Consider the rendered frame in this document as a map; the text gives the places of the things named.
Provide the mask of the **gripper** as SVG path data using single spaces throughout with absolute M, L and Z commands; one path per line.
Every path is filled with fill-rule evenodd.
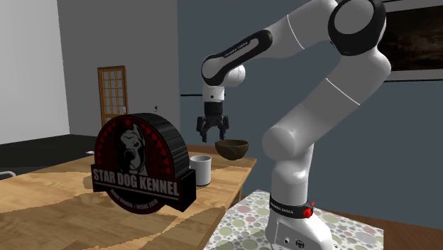
M 229 129 L 229 118 L 223 115 L 222 102 L 204 102 L 204 116 L 197 118 L 197 131 L 202 137 L 202 142 L 207 142 L 207 132 L 212 126 L 219 129 L 219 139 L 225 139 L 225 133 Z

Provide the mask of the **dark brown bowl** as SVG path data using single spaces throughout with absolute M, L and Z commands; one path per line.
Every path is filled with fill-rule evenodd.
M 230 161 L 243 158 L 248 151 L 248 142 L 245 140 L 225 139 L 215 143 L 217 153 Z

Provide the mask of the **white cup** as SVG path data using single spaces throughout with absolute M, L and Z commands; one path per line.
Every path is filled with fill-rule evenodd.
M 197 155 L 190 158 L 190 168 L 195 171 L 196 186 L 205 186 L 211 181 L 212 157 Z

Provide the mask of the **round black dog emblem sign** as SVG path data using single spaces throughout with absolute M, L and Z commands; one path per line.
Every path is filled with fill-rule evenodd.
M 179 131 L 157 114 L 116 116 L 102 127 L 91 166 L 94 192 L 121 208 L 150 214 L 184 212 L 196 199 L 196 173 Z

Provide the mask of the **robot stand with dotted pattern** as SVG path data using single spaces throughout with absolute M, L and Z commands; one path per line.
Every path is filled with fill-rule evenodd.
M 265 237 L 268 192 L 256 190 L 229 208 L 204 250 L 271 250 Z M 383 230 L 315 208 L 340 250 L 383 250 Z

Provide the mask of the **wooden door with glass panes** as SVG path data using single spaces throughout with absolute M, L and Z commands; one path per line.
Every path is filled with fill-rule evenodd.
M 98 67 L 99 101 L 102 126 L 110 119 L 128 114 L 126 66 Z

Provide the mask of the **wooden table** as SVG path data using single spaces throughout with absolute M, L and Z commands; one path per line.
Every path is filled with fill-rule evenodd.
M 228 161 L 203 146 L 188 150 L 212 157 L 212 176 L 208 186 L 196 187 L 185 212 L 120 208 L 93 191 L 91 156 L 0 180 L 0 250 L 203 250 L 240 200 L 256 159 Z

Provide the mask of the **dark framed wall picture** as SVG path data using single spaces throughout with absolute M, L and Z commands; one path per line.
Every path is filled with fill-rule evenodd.
M 443 81 L 443 0 L 382 0 L 387 27 L 379 49 L 388 82 Z

